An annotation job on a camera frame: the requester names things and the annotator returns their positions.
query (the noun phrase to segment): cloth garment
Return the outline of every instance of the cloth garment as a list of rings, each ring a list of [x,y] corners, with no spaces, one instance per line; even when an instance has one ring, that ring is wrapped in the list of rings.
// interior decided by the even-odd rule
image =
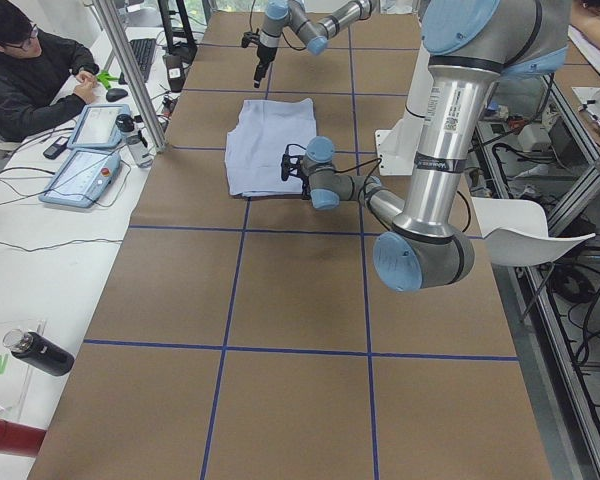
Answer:
[[[280,178],[282,154],[288,144],[306,147],[316,136],[313,101],[297,103],[245,100],[238,125],[227,134],[225,164],[229,193],[245,197],[299,194],[302,181]],[[290,147],[291,155],[304,151]]]
[[[75,94],[50,105],[70,74],[98,73],[91,52],[80,43],[40,31],[42,54],[17,59],[0,52],[0,135],[19,142],[78,115],[84,101]]]

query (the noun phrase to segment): glasses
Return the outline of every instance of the glasses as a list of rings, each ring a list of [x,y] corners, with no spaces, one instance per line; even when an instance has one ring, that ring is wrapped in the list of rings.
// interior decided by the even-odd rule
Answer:
[[[33,26],[31,27],[31,32],[29,33],[29,38],[27,38],[24,42],[22,42],[20,45],[12,45],[10,43],[5,43],[5,45],[7,47],[11,47],[11,48],[19,48],[20,50],[27,52],[33,45],[33,39],[37,38],[37,37],[38,37],[38,25],[36,25],[34,23]]]

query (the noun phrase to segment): water bottle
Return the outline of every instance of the water bottle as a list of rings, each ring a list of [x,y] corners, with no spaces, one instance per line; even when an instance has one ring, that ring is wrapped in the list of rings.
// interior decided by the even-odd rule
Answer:
[[[116,117],[116,126],[122,132],[122,138],[129,147],[133,161],[140,168],[150,167],[153,157],[147,149],[147,141],[142,137],[140,130],[136,128],[131,115],[122,113]]]
[[[36,332],[14,329],[8,332],[2,344],[11,350],[11,355],[51,375],[59,377],[73,367],[74,358]]]

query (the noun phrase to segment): computer mouse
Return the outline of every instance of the computer mouse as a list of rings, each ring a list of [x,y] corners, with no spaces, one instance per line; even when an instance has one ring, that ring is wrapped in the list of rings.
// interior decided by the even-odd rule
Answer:
[[[129,92],[127,92],[124,88],[110,88],[107,90],[107,95],[105,98],[107,99],[107,102],[117,102],[127,95],[129,95]]]

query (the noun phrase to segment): man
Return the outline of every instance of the man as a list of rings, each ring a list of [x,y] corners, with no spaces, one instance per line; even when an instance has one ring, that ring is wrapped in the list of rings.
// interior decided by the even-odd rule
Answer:
[[[573,0],[571,25],[600,49],[600,0]]]
[[[19,142],[78,115],[95,100],[99,67],[73,40],[40,30],[15,5],[0,0],[0,137]],[[50,105],[69,75],[73,94]]]

